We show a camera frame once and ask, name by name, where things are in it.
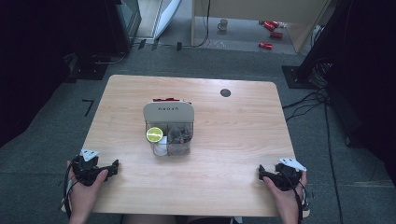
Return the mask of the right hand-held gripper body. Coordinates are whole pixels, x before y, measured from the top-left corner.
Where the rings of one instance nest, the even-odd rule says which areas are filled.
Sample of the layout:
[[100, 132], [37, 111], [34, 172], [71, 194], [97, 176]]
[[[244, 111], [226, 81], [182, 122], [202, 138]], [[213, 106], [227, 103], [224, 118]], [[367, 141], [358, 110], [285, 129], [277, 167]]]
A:
[[275, 165], [276, 173], [263, 170], [263, 175], [269, 177], [276, 187], [282, 191], [295, 189], [307, 169], [294, 158], [279, 158]]

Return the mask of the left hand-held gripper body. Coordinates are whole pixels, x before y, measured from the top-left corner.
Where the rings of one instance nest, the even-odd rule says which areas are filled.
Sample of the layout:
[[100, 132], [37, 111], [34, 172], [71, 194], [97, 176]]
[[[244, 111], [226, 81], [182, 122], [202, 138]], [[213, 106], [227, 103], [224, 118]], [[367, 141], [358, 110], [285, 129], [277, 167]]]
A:
[[91, 186], [98, 175], [106, 169], [106, 167], [97, 166], [98, 155], [98, 151], [83, 148], [77, 155], [77, 160], [72, 164], [76, 179], [87, 187]]

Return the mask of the person's right hand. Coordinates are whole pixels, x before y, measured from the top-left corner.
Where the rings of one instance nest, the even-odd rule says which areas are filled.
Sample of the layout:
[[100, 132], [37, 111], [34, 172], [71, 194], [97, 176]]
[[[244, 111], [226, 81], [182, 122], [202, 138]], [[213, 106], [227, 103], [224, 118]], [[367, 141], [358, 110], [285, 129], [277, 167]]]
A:
[[299, 197], [303, 196], [303, 187], [307, 184], [306, 172], [303, 172], [301, 184], [297, 186], [295, 190], [282, 191], [278, 189], [273, 181], [267, 176], [264, 178], [263, 182], [273, 195], [276, 210], [280, 219], [282, 217], [299, 218], [300, 210], [295, 194], [298, 194]]

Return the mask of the person's left hand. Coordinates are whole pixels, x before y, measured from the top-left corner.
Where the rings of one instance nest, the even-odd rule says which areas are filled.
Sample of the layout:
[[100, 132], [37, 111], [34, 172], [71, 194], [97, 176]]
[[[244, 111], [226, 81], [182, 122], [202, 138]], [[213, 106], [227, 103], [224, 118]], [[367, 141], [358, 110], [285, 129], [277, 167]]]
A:
[[103, 186], [108, 170], [102, 171], [95, 182], [87, 187], [81, 183], [77, 183], [70, 193], [71, 215], [72, 214], [88, 214], [90, 215], [101, 187]]

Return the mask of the white round container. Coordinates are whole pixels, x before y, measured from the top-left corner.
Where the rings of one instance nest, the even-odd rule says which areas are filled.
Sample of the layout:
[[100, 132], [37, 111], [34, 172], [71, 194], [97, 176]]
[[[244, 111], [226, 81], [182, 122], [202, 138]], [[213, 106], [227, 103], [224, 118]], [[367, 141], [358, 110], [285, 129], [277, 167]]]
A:
[[166, 156], [167, 152], [167, 137], [164, 136], [158, 143], [154, 144], [154, 154], [157, 156]]

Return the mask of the yellow-green round lid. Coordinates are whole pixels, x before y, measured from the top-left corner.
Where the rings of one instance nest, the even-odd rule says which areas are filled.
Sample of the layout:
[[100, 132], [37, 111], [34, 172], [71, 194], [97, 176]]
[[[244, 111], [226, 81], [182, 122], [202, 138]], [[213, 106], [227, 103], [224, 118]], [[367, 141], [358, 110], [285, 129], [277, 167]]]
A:
[[158, 127], [151, 127], [146, 132], [146, 138], [150, 143], [158, 143], [163, 139], [163, 131]]

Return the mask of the grey items in box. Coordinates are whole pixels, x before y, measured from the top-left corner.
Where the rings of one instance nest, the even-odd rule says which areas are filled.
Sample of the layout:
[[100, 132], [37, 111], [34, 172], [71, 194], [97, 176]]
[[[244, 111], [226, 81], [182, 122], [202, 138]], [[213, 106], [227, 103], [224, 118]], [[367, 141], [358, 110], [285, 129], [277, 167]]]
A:
[[188, 155], [191, 152], [193, 128], [190, 124], [172, 126], [167, 134], [167, 152], [169, 156]]

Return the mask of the clear storage box beige lid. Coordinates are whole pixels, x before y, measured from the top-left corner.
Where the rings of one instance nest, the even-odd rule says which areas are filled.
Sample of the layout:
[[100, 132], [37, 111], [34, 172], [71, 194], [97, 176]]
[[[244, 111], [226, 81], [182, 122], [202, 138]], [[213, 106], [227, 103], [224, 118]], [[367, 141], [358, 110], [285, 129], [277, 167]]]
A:
[[158, 127], [163, 131], [163, 136], [166, 137], [172, 126], [190, 124], [193, 128], [194, 123], [194, 109], [191, 103], [185, 101], [148, 103], [143, 108], [143, 116], [146, 123], [146, 132], [151, 127]]

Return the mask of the black floor plate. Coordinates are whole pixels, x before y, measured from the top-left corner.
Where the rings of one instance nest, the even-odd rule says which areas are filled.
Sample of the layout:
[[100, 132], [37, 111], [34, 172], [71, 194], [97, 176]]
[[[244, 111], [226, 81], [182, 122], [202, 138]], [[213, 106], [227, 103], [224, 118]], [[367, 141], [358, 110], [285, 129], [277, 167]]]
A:
[[66, 83], [75, 83], [78, 79], [102, 80], [107, 69], [106, 63], [97, 63], [92, 59], [80, 59], [76, 54], [64, 57], [70, 68]]

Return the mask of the dark monitor cabinet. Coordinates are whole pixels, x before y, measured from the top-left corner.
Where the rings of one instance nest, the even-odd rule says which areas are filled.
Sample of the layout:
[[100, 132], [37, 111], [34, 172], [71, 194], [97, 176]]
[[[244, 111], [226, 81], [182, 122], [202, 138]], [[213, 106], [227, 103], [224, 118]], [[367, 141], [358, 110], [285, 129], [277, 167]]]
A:
[[138, 1], [106, 0], [106, 12], [116, 52], [128, 53], [142, 20]]

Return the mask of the white leaning board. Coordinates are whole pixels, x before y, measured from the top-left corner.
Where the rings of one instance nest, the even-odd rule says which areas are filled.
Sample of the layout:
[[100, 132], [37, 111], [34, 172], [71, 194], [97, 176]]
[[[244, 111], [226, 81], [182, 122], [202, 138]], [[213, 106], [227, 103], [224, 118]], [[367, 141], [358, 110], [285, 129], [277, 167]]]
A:
[[170, 24], [171, 20], [176, 15], [178, 8], [182, 0], [170, 0], [169, 4], [161, 12], [160, 18], [157, 22], [156, 29], [154, 32], [154, 39], [158, 39], [162, 33], [165, 31], [167, 26]]

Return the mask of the black stand base plate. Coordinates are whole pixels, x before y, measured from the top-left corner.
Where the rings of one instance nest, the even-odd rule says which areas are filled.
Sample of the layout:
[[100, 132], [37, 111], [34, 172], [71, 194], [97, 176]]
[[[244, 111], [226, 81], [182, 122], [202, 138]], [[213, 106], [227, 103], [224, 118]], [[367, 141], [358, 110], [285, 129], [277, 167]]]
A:
[[282, 66], [283, 75], [290, 89], [314, 89], [308, 75], [299, 66]]

